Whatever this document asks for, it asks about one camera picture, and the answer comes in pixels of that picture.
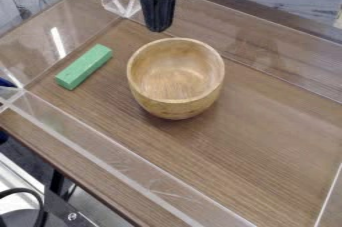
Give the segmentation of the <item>green rectangular block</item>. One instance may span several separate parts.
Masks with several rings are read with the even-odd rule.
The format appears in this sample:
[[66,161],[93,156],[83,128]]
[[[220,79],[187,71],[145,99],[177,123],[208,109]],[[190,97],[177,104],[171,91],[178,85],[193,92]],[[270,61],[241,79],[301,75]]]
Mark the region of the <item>green rectangular block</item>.
[[113,58],[113,50],[97,44],[57,75],[57,83],[74,90]]

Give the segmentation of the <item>brown wooden bowl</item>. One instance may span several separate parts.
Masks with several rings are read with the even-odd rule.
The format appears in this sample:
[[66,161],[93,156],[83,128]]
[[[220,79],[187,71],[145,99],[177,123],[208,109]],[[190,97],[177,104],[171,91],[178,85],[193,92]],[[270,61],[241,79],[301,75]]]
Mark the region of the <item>brown wooden bowl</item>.
[[133,96],[154,116],[182,120],[204,113],[225,83],[225,61],[205,42],[165,38],[143,45],[127,62]]

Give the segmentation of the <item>blue object at edge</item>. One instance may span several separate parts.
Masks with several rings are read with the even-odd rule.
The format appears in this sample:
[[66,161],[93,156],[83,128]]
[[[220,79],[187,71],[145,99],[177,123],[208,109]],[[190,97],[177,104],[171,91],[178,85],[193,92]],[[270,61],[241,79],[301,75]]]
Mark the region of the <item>blue object at edge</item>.
[[7,79],[4,79],[2,77],[0,77],[0,86],[2,87],[14,87],[14,88],[16,88],[16,85],[11,81],[8,81]]

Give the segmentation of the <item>black metal table leg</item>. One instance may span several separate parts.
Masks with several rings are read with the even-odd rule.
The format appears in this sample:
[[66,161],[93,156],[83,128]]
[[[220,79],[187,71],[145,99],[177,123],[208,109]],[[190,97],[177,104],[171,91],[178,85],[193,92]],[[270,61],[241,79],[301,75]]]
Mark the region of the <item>black metal table leg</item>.
[[65,186],[65,175],[55,170],[53,173],[53,179],[50,184],[50,190],[57,194],[63,194],[63,186]]

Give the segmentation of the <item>clear acrylic corner bracket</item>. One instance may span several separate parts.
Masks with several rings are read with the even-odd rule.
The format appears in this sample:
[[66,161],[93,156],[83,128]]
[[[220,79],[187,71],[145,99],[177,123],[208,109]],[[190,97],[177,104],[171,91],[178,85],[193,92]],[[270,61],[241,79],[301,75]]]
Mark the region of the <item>clear acrylic corner bracket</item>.
[[101,0],[103,8],[123,18],[131,18],[141,10],[139,0]]

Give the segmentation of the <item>clear acrylic tray wall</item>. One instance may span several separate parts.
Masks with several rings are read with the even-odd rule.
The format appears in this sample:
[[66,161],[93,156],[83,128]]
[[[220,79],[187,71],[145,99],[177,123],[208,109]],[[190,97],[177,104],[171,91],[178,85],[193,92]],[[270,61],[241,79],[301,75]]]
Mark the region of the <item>clear acrylic tray wall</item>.
[[[204,114],[167,121],[133,98],[142,17],[62,0],[0,36],[0,129],[137,227],[342,227],[342,41],[208,0],[178,0],[170,35],[224,57]],[[55,75],[97,44],[113,58],[67,90]]]

